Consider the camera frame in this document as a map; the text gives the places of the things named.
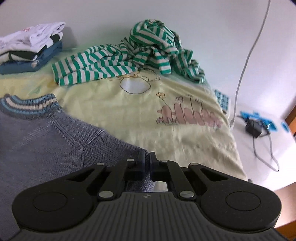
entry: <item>cable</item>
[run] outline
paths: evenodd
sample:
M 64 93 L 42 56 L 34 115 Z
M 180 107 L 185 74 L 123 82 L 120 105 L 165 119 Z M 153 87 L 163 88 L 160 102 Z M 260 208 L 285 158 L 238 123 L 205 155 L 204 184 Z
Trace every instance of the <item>cable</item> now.
M 270 137 L 270 132 L 268 131 L 268 129 L 265 129 L 267 131 L 267 136 L 269 138 L 269 144 L 270 144 L 270 155 L 271 155 L 271 158 L 274 160 L 274 162 L 276 163 L 278 169 L 275 169 L 272 165 L 270 165 L 269 163 L 267 163 L 265 160 L 263 160 L 256 152 L 256 148 L 255 148 L 255 137 L 254 137 L 254 122 L 253 121 L 253 149 L 254 149 L 254 154 L 255 156 L 261 161 L 263 162 L 265 165 L 267 165 L 270 169 L 272 169 L 273 171 L 275 172 L 278 172 L 279 171 L 279 162 L 278 160 L 274 157 L 274 154 L 273 154 L 273 151 L 272 151 L 272 141 L 271 141 L 271 137 Z
M 238 83 L 238 85 L 237 85 L 237 92 L 236 92 L 236 94 L 235 94 L 233 118 L 232 118 L 232 120 L 230 121 L 230 129 L 231 129 L 231 130 L 233 129 L 233 126 L 234 126 L 235 114 L 236 114 L 236 110 L 237 110 L 237 95 L 238 95 L 238 93 L 239 93 L 240 84 L 241 84 L 241 82 L 242 82 L 242 78 L 243 78 L 243 76 L 244 76 L 244 72 L 245 72 L 246 67 L 247 67 L 247 65 L 248 65 L 248 62 L 249 62 L 249 58 L 250 58 L 250 56 L 251 56 L 251 53 L 253 52 L 253 50 L 254 50 L 254 48 L 255 48 L 255 46 L 256 46 L 256 44 L 257 44 L 259 38 L 260 38 L 260 35 L 261 35 L 262 31 L 263 31 L 263 27 L 264 27 L 264 25 L 265 25 L 266 18 L 267 18 L 267 15 L 268 15 L 268 12 L 269 12 L 269 8 L 270 8 L 270 2 L 271 2 L 271 0 L 268 0 L 266 13 L 265 13 L 265 16 L 264 16 L 264 19 L 263 19 L 263 22 L 262 22 L 262 25 L 261 25 L 260 31 L 259 31 L 259 33 L 258 33 L 258 35 L 257 35 L 257 38 L 256 38 L 256 40 L 255 40 L 255 42 L 254 42 L 254 44 L 253 44 L 253 46 L 252 46 L 252 48 L 251 48 L 251 50 L 250 50 L 248 56 L 247 56 L 246 62 L 245 62 L 245 64 L 244 64 L 244 68 L 243 68 L 242 73 L 241 73 L 241 76 L 240 76 L 240 78 L 239 78 L 239 83 Z

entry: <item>white t-shirt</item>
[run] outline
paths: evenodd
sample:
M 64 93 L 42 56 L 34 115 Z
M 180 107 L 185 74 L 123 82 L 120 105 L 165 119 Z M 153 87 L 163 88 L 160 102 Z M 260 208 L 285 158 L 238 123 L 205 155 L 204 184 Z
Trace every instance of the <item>white t-shirt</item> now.
M 38 53 L 51 35 L 63 30 L 65 22 L 39 24 L 21 31 L 0 37 L 0 54 L 8 51 L 31 51 Z
M 58 35 L 59 36 L 59 40 L 55 39 L 55 42 L 51 39 L 52 36 L 56 36 Z M 63 33 L 62 32 L 59 32 L 57 34 L 54 34 L 52 35 L 46 42 L 45 46 L 41 49 L 41 51 L 46 47 L 46 48 L 49 48 L 51 47 L 54 43 L 56 43 L 57 41 L 60 41 L 63 37 Z M 38 57 L 37 55 L 38 53 L 36 53 L 36 55 L 34 56 L 33 59 L 27 59 L 27 58 L 23 58 L 21 57 L 22 55 L 18 55 L 18 54 L 15 54 L 15 52 L 11 53 L 11 51 L 9 52 L 5 52 L 3 54 L 0 54 L 0 64 L 4 63 L 4 62 L 7 62 L 9 60 L 14 60 L 14 61 L 35 61 Z

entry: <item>cartoon illustration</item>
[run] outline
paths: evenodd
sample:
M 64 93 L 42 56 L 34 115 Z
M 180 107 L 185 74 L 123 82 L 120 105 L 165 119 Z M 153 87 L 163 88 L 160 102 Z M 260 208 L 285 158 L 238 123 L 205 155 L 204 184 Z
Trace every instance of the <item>cartoon illustration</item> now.
M 199 99 L 192 100 L 193 96 L 188 95 L 187 99 L 190 99 L 191 108 L 183 107 L 184 97 L 179 96 L 175 98 L 174 110 L 165 102 L 165 93 L 158 92 L 156 94 L 165 105 L 158 110 L 157 113 L 161 113 L 156 122 L 158 124 L 166 125 L 178 125 L 178 124 L 198 124 L 200 126 L 208 125 L 215 130 L 220 129 L 222 122 L 216 117 L 213 112 L 209 112 L 202 106 L 202 101 Z
M 129 94 L 142 94 L 151 88 L 150 82 L 160 80 L 160 75 L 151 69 L 145 69 L 109 78 L 109 80 L 121 80 L 120 87 Z

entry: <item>round pad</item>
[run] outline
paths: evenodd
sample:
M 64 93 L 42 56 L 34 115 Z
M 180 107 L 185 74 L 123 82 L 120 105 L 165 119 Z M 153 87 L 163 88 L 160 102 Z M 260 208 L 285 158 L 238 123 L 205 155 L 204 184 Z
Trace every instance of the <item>round pad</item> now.
M 201 208 L 214 223 L 235 231 L 259 231 L 275 225 L 281 201 L 272 191 L 245 181 L 213 182 Z
M 81 183 L 67 180 L 44 183 L 21 192 L 12 204 L 18 224 L 39 232 L 73 227 L 92 210 L 92 199 Z
M 33 200 L 34 207 L 45 212 L 58 210 L 65 206 L 66 203 L 67 197 L 58 192 L 42 193 Z
M 251 211 L 260 205 L 260 198 L 250 192 L 233 192 L 226 197 L 226 203 L 238 211 Z

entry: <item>blue folded shirt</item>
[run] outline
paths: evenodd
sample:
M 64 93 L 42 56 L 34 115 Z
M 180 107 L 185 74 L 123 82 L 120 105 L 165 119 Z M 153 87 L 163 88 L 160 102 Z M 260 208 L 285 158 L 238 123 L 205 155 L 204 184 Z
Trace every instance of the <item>blue folded shirt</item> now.
M 34 72 L 41 69 L 46 63 L 62 50 L 62 42 L 59 41 L 45 49 L 35 61 L 8 61 L 0 65 L 0 74 L 17 74 Z

